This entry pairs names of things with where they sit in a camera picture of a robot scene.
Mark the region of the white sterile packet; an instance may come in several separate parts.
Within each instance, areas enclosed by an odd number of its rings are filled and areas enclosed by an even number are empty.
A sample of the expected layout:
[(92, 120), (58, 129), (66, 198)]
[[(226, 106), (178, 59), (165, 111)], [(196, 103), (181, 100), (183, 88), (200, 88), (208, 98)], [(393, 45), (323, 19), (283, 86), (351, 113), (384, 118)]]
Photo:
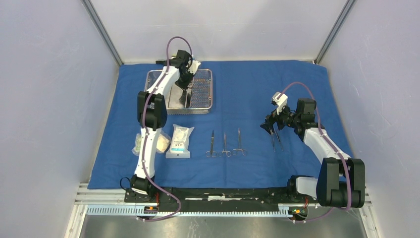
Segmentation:
[(167, 159), (189, 159), (191, 157), (191, 152), (188, 150), (189, 137), (194, 127), (183, 127), (174, 124), (173, 129), (170, 148), (165, 157)]

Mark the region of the green sterile packet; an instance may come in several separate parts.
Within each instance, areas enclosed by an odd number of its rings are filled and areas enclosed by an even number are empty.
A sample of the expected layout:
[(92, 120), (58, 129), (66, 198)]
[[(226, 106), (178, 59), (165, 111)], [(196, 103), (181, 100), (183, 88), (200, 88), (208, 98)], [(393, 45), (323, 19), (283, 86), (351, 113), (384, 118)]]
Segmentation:
[(137, 157), (140, 155), (140, 152), (142, 150), (141, 146), (142, 146), (142, 135), (140, 133), (137, 133), (135, 137), (135, 141), (134, 141), (134, 146), (132, 148), (132, 153)]

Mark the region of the steel hemostat forceps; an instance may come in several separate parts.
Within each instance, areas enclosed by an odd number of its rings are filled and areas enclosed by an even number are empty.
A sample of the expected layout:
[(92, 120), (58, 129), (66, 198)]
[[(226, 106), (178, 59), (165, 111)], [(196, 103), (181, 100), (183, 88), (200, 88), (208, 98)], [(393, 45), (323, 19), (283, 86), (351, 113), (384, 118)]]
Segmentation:
[(243, 148), (242, 146), (242, 139), (241, 139), (241, 131), (240, 128), (238, 128), (238, 140), (237, 140), (237, 148), (234, 148), (232, 150), (232, 155), (239, 155), (242, 154), (243, 156), (247, 155), (247, 151), (246, 149)]

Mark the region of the beige gauze packet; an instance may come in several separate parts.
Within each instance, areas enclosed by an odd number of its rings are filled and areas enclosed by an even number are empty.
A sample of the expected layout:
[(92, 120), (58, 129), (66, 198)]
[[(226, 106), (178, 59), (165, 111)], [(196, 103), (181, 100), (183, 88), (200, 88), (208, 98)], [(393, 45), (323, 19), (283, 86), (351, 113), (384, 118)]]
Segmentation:
[(170, 144), (171, 144), (171, 137), (162, 130), (157, 140), (157, 145), (156, 145), (157, 153), (162, 154), (166, 152)]

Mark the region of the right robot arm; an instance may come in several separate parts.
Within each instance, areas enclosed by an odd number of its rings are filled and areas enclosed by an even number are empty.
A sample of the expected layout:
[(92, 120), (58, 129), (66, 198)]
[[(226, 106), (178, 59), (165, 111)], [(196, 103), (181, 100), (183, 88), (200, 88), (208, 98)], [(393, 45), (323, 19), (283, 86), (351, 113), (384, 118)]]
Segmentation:
[(291, 110), (287, 96), (274, 96), (275, 105), (264, 123), (260, 125), (272, 136), (278, 136), (284, 127), (293, 128), (321, 163), (318, 177), (291, 176), (286, 196), (292, 202), (306, 195), (315, 198), (321, 206), (361, 208), (365, 204), (365, 164), (342, 151), (328, 136), (324, 126), (315, 120), (316, 101), (299, 98), (297, 108)]

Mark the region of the steel surgical scissors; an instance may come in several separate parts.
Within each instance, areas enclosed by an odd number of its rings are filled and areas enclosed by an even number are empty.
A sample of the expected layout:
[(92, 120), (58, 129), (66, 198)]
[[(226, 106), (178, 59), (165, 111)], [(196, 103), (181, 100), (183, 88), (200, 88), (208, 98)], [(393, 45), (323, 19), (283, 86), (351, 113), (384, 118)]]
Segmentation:
[(214, 131), (211, 133), (210, 137), (210, 149), (206, 152), (207, 157), (215, 158), (217, 153), (214, 151)]

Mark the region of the metal mesh tray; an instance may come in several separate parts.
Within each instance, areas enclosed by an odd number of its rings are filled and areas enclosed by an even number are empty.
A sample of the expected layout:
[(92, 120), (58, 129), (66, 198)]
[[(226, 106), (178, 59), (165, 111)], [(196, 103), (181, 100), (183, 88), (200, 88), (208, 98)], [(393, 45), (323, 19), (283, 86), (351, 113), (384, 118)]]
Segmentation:
[[(192, 100), (190, 108), (188, 109), (167, 109), (168, 115), (195, 115), (207, 114), (212, 108), (213, 95), (212, 86), (213, 78), (212, 71), (209, 69), (198, 69), (194, 75), (194, 84), (192, 89)], [(165, 91), (165, 105), (166, 99), (169, 96), (170, 90)]]

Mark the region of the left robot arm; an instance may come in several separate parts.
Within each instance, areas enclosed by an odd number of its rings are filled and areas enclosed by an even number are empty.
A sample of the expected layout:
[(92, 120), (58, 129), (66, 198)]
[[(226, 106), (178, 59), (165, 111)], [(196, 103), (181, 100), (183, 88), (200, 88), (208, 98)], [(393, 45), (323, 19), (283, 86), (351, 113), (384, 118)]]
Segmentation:
[(173, 85), (186, 90), (197, 67), (193, 66), (193, 56), (178, 50), (173, 58), (162, 61), (163, 69), (155, 82), (137, 96), (138, 121), (141, 126), (141, 147), (138, 164), (130, 180), (130, 188), (144, 202), (150, 202), (156, 195), (153, 184), (155, 156), (158, 138), (167, 121), (165, 98)]

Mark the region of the steel toothed tissue forceps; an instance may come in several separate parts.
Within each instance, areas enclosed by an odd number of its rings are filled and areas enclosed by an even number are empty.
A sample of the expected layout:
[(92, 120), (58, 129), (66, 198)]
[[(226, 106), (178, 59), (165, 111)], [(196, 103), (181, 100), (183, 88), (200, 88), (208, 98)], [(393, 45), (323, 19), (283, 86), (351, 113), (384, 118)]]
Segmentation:
[(275, 129), (274, 130), (274, 133), (275, 133), (275, 135), (277, 137), (277, 140), (279, 142), (279, 145), (280, 145), (281, 150), (284, 151), (284, 147), (283, 147), (282, 141), (280, 139), (280, 135), (279, 135), (278, 129)]

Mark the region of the blue surgical wrap cloth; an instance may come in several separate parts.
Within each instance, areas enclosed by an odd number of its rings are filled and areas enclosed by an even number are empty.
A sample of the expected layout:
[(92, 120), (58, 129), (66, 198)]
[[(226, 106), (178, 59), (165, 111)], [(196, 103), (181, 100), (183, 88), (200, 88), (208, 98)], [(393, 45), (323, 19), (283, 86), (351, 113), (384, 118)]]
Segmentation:
[[(145, 88), (147, 74), (160, 70), (157, 64), (123, 65), (119, 69), (113, 102), (100, 143), (89, 189), (119, 189), (133, 176), (138, 157), (132, 153), (136, 134), (137, 94)], [(286, 90), (294, 109), (299, 98), (314, 96), (322, 125), (334, 143), (351, 154), (335, 104), (327, 69), (308, 62), (205, 61), (201, 68), (212, 71), (214, 100), (204, 115), (169, 115), (163, 131), (173, 125), (194, 127), (189, 159), (167, 159), (157, 154), (155, 183), (179, 188), (268, 188), (284, 187), (292, 175), (317, 177), (321, 163), (291, 128), (280, 131), (284, 151), (260, 125), (273, 109), (271, 98)], [(247, 155), (222, 156), (223, 135), (227, 150), (237, 148), (238, 128)], [(214, 131), (215, 158), (207, 157)]]

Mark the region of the steel ring-handled forceps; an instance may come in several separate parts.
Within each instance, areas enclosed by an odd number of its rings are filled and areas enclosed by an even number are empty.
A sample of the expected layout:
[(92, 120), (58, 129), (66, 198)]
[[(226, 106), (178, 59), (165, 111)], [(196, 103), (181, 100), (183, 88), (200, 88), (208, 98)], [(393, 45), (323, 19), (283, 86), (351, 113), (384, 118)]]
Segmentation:
[(218, 154), (218, 156), (222, 157), (223, 155), (227, 156), (227, 157), (232, 156), (232, 152), (227, 150), (227, 136), (226, 136), (226, 133), (224, 133), (224, 135), (223, 135), (223, 147), (222, 147), (222, 151)]

